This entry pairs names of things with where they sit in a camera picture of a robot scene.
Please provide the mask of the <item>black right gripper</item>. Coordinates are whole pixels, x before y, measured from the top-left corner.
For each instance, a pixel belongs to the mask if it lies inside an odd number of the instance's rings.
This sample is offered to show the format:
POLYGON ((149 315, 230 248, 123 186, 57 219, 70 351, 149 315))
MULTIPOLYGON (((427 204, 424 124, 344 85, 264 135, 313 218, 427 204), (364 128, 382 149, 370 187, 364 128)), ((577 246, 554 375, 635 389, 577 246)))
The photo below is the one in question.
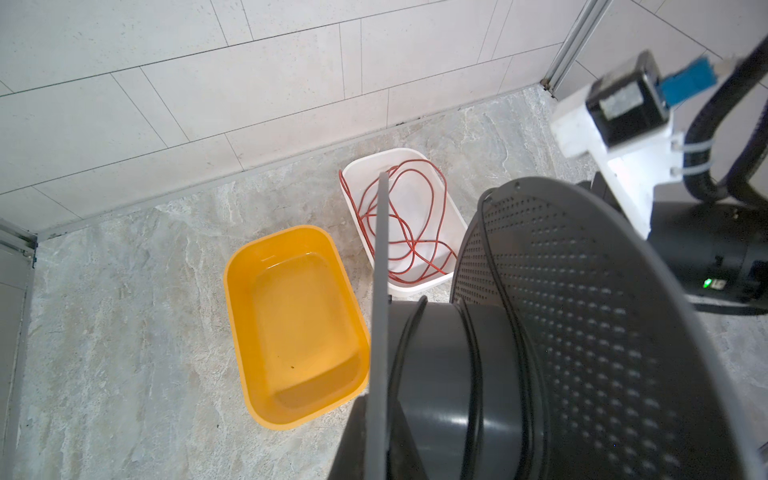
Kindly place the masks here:
POLYGON ((726 301, 700 312, 767 313, 767 212, 727 203, 656 202, 645 237, 686 293, 726 301))

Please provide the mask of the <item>grey perforated cable spool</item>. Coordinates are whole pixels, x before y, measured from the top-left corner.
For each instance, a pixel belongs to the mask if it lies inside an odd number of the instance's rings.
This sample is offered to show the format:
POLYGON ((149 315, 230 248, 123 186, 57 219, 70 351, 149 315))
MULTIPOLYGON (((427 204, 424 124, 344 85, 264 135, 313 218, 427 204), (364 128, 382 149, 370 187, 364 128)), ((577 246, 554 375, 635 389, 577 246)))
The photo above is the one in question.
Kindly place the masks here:
POLYGON ((333 479, 763 479, 727 372, 664 262, 584 189, 484 192, 445 303, 387 291, 333 479))

